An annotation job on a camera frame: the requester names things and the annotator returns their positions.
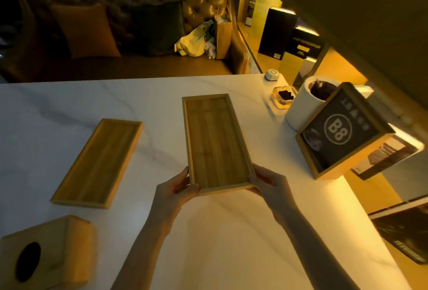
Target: brown paper bag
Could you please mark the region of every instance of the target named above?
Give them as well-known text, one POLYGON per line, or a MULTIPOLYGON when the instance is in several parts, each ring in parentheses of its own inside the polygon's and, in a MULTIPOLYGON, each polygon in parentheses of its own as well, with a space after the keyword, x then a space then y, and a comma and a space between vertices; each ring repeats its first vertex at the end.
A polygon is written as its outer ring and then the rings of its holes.
POLYGON ((232 22, 227 17, 214 16, 214 33, 216 40, 216 59, 229 58, 230 39, 232 36, 232 22))

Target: black book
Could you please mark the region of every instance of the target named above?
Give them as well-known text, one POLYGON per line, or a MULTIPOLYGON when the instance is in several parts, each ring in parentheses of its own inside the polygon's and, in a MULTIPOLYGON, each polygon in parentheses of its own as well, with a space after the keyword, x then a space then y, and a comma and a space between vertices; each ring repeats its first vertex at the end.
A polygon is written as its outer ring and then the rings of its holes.
POLYGON ((282 60, 296 22, 297 15, 292 10, 270 8, 260 40, 259 53, 282 60))
POLYGON ((383 239, 418 264, 428 264, 428 197, 369 215, 383 239))

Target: wooden tray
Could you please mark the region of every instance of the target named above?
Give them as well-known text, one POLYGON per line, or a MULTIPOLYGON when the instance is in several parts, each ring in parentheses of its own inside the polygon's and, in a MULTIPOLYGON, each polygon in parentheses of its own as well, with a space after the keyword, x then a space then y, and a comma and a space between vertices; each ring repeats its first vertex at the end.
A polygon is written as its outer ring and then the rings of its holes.
POLYGON ((248 189, 255 174, 229 94, 183 98, 190 183, 198 195, 248 189))
POLYGON ((142 122, 102 119, 51 202, 108 209, 142 128, 142 122))

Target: human hand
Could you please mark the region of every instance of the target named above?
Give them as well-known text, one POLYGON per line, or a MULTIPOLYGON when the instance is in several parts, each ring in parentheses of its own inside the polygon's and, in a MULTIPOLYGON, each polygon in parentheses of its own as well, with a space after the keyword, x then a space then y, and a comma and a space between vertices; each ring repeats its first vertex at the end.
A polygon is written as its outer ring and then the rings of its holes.
POLYGON ((249 190, 263 197, 267 206, 272 210, 275 220, 283 225, 284 214, 298 210, 287 178, 265 167, 256 164, 253 166, 256 176, 250 174, 249 182, 255 188, 249 190))
POLYGON ((199 191, 199 184, 189 184, 188 174, 189 168, 185 167, 180 174, 156 187, 146 224, 161 227, 165 236, 171 231, 182 205, 199 191))

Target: circular logo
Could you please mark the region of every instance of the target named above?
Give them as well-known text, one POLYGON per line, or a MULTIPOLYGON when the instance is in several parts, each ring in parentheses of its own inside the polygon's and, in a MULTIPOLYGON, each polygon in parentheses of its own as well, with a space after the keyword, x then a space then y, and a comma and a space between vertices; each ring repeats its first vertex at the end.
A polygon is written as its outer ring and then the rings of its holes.
POLYGON ((345 144, 352 136, 352 124, 343 114, 333 114, 325 120, 324 133, 334 144, 345 144))

